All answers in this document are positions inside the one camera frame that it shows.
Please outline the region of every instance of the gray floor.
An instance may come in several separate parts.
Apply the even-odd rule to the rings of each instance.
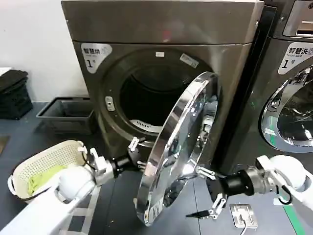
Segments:
[[[102,153],[100,133],[88,135],[56,135],[42,132],[40,121],[35,115],[43,104],[35,108],[20,121],[0,120],[0,136],[11,138],[0,155],[0,229],[2,229],[24,207],[25,203],[12,196],[6,181],[12,169],[23,159],[32,156],[52,145],[68,139],[82,140],[87,146],[96,146]],[[210,200],[205,182],[201,179],[190,181],[178,200],[149,228],[136,217],[133,198],[136,196],[140,173],[125,172],[116,180],[101,187],[97,206],[90,227],[90,235],[116,234],[165,234],[165,235],[239,235],[241,229],[234,227],[233,220],[226,206],[217,221],[186,218],[189,213],[210,208]],[[273,206],[275,194],[246,197],[231,197],[228,203],[250,203],[259,222],[257,229],[248,229],[247,235],[294,235],[294,229],[282,207]],[[81,227],[83,218],[77,216],[71,228]]]

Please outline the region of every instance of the white plastic basket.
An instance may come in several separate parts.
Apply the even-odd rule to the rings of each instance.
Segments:
[[[77,150],[81,146],[84,146],[81,141],[64,141],[26,159],[14,169],[12,175],[8,178],[7,183],[10,192],[29,203],[41,194],[28,194],[29,179],[56,165],[84,165],[85,161],[82,157],[82,152]]]

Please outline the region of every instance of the white cable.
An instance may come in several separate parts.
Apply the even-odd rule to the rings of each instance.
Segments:
[[[247,229],[247,224],[246,224],[246,221],[243,219],[242,215],[240,215],[239,218],[240,218],[241,220],[243,220],[243,221],[244,221],[244,224],[245,224],[245,228],[243,229],[243,231],[242,231],[241,234],[240,234],[240,235],[244,235],[245,232],[246,232],[246,229]]]

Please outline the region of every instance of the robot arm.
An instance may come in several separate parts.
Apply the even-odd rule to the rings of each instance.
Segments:
[[[86,153],[89,165],[64,170],[59,183],[36,197],[3,230],[0,235],[54,235],[58,234],[70,213],[97,186],[117,177],[124,170],[140,170],[138,150],[130,145],[128,153],[118,160],[106,161],[92,148],[78,151]]]
[[[282,204],[292,202],[305,220],[313,216],[313,175],[293,157],[278,155],[269,159],[261,156],[257,158],[255,166],[226,177],[217,177],[213,171],[206,171],[211,177],[207,173],[200,172],[200,175],[206,178],[213,206],[208,211],[193,213],[188,217],[217,219],[229,196],[241,193],[251,196],[271,191],[283,196],[283,200],[279,199]]]

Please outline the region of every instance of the washing machine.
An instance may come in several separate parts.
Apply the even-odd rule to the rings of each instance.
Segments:
[[[313,172],[313,1],[266,1],[264,11],[264,42],[247,62],[250,82],[235,95],[213,163],[231,173],[282,154]]]
[[[63,1],[106,155],[134,137],[147,159],[173,106],[204,72],[219,100],[205,159],[212,158],[254,38],[258,0]]]

